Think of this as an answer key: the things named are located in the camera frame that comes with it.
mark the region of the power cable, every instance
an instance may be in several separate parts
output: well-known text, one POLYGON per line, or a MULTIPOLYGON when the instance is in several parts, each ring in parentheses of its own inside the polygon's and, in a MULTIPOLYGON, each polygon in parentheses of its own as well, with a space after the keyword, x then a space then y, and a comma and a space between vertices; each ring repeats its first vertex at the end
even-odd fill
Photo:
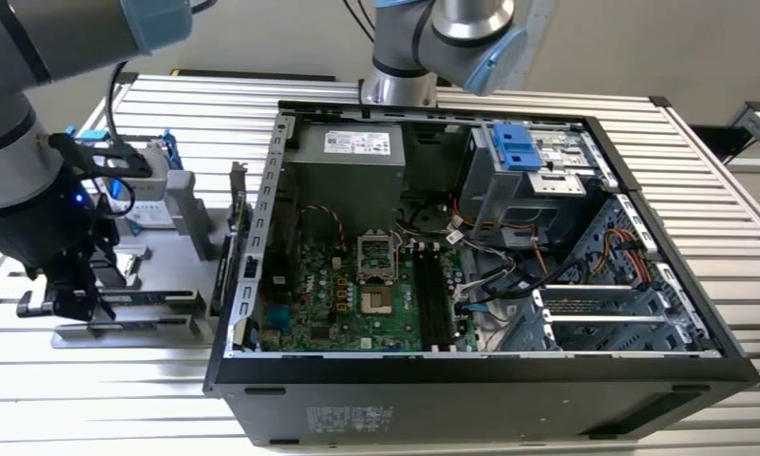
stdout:
POLYGON ((114 66, 113 73, 110 74, 110 81, 106 87, 106 102, 103 104, 103 117, 106 118, 106 129, 110 132, 110 139, 113 143, 123 143, 121 137, 117 134, 117 128, 114 126, 114 114, 113 114, 113 98, 114 98, 114 85, 117 84, 117 77, 126 67, 129 62, 123 61, 114 66))
POLYGON ((357 5, 360 5, 360 11, 364 14, 364 19, 366 19, 368 26, 374 30, 374 24, 370 22, 370 17, 368 17, 366 7, 364 6, 364 0, 357 0, 357 5))
POLYGON ((190 14, 198 14, 202 11, 209 10, 215 5, 215 0, 205 0, 202 3, 195 4, 190 7, 190 14))
POLYGON ((349 2, 346 0, 341 0, 341 1, 342 1, 342 5, 345 6, 345 8, 349 11, 349 14, 352 15, 352 19, 354 19, 354 22, 360 26, 360 30, 364 31, 364 34, 366 35, 368 40, 373 43, 374 39, 370 36, 370 33, 368 33, 366 26, 364 26, 364 23, 360 22, 360 17, 357 17, 357 13, 354 12, 354 9, 352 8, 352 6, 349 5, 349 2))

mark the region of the motherboard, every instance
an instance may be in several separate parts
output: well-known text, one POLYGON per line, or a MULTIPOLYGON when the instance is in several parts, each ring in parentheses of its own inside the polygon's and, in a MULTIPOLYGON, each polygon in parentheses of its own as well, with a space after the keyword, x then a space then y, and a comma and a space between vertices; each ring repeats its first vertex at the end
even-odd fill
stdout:
POLYGON ((293 299, 266 308, 262 350, 421 352, 432 344, 474 350, 469 317, 449 307, 462 282, 457 251, 400 242, 378 233, 345 251, 333 243, 300 246, 293 299))

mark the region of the green circuit board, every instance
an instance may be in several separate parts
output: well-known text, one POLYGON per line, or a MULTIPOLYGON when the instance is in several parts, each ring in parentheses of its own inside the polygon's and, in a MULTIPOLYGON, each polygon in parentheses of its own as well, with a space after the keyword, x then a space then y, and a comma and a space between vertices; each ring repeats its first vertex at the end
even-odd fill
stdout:
MULTIPOLYGON (((358 283, 354 252, 349 248, 344 254, 333 244, 301 247, 290 324, 280 339, 282 352, 421 351, 410 251, 400 249, 390 285, 358 283), (333 257, 341 259, 337 269, 333 257)), ((388 249, 364 252, 366 261, 380 263, 382 257, 388 258, 388 249)), ((461 270, 454 251, 444 253, 441 263, 452 274, 461 270)), ((446 283, 444 292, 449 293, 446 283)), ((461 351, 474 350, 474 336, 462 337, 456 346, 461 351)))

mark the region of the metal frame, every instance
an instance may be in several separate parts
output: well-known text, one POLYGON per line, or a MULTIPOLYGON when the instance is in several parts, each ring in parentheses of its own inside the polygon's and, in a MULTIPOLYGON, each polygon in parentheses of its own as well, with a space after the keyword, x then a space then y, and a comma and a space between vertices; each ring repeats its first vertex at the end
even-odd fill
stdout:
MULTIPOLYGON (((441 106, 448 108, 598 118, 641 186, 656 189, 650 208, 760 370, 760 226, 749 214, 752 204, 731 197, 720 203, 703 195, 676 198, 693 188, 725 189, 737 184, 719 180, 704 165, 704 151, 687 144, 660 108, 646 97, 498 92, 478 99, 456 89, 440 91, 441 106), (739 239, 720 237, 727 229, 753 236, 752 247, 739 247, 739 239)), ((248 196, 254 200, 277 100, 354 102, 356 86, 141 75, 117 99, 122 99, 115 111, 121 133, 158 135, 170 127, 186 168, 197 173, 199 196, 209 206, 222 207, 230 202, 225 173, 233 160, 248 163, 248 196)), ((99 113, 87 127, 97 122, 99 113)), ((10 294, 19 291, 10 285, 10 294)), ((198 399, 207 349, 55 351, 49 347, 54 322, 35 320, 34 327, 21 328, 19 321, 31 320, 17 320, 13 306, 0 307, 0 450, 182 453, 207 451, 209 445, 215 451, 253 450, 225 404, 198 399)), ((634 443, 540 448, 498 443, 396 450, 441 455, 760 454, 760 386, 634 443)), ((390 450, 360 447, 353 452, 378 455, 390 450)))

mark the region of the workbench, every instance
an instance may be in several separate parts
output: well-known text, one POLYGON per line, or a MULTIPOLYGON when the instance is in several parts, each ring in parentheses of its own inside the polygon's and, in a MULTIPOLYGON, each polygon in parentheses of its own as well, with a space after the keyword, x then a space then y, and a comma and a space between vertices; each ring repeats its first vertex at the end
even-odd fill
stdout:
MULTIPOLYGON (((170 129, 197 197, 230 202, 232 161, 246 162, 258 189, 276 102, 356 103, 350 83, 143 76, 117 93, 121 134, 170 129)), ((760 370, 760 208, 663 98, 497 92, 477 98, 440 91, 440 106, 596 116, 644 188, 700 284, 760 370)), ((85 128, 102 128, 99 105, 85 128)), ((50 348, 55 320, 19 320, 13 303, 35 285, 0 255, 0 450, 6 454, 161 454, 250 447, 221 401, 201 392, 207 348, 50 348)), ((325 454, 521 454, 576 451, 760 454, 760 385, 634 444, 318 448, 325 454)))

